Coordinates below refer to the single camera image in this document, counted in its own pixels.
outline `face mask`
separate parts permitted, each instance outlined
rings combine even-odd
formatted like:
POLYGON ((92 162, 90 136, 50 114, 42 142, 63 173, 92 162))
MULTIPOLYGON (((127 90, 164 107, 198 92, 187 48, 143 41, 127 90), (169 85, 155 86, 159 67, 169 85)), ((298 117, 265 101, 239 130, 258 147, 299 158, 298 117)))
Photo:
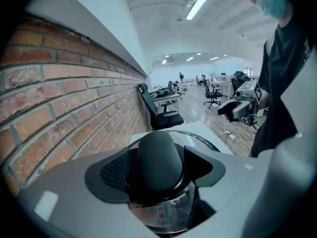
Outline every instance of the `face mask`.
POLYGON ((257 0, 256 6, 269 17, 281 19, 285 15, 285 0, 257 0))

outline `power strip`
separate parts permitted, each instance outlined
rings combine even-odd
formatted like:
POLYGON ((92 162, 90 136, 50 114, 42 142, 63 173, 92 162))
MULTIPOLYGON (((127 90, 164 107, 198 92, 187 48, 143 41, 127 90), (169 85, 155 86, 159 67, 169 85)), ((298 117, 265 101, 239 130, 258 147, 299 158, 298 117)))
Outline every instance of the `power strip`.
POLYGON ((229 131, 226 130, 224 133, 225 133, 228 137, 230 137, 233 141, 235 140, 236 137, 235 137, 234 135, 232 135, 231 132, 229 132, 229 131))

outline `black mesh panel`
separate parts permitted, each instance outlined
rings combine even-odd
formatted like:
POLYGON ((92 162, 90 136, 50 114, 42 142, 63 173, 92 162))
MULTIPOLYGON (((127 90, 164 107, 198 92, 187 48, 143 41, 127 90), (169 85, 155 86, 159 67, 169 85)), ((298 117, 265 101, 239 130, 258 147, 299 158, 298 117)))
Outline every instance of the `black mesh panel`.
POLYGON ((128 153, 126 153, 105 165, 100 171, 100 176, 105 184, 125 191, 128 172, 128 153))

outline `window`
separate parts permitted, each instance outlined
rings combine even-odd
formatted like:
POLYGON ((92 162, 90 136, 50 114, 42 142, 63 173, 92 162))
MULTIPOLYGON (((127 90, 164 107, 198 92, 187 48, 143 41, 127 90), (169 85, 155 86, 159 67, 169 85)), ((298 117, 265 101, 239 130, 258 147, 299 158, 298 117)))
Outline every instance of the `window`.
POLYGON ((248 77, 253 76, 253 70, 251 68, 244 69, 244 74, 246 74, 248 77))

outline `wooden floor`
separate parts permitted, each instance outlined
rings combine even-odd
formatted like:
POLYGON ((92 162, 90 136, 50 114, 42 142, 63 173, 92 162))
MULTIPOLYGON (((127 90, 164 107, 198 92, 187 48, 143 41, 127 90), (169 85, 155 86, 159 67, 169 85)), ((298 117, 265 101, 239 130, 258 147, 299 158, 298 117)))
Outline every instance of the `wooden floor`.
MULTIPOLYGON (((184 92, 184 97, 178 100, 179 112, 184 118, 184 122, 201 121, 212 130, 235 155, 248 156, 253 145, 256 130, 252 126, 248 127, 241 122, 229 123, 224 116, 217 114, 217 108, 219 106, 216 104, 213 104, 214 107, 210 109, 208 109, 208 103, 204 106, 204 102, 210 101, 205 97, 204 87, 194 85, 189 86, 187 89, 188 90, 184 92), (224 134, 224 126, 225 130, 233 133, 235 140, 232 140, 224 134)), ((226 101, 227 96, 223 96, 221 103, 226 101)), ((258 129, 265 121, 266 116, 264 115, 261 118, 255 117, 255 119, 258 121, 255 127, 258 129)))

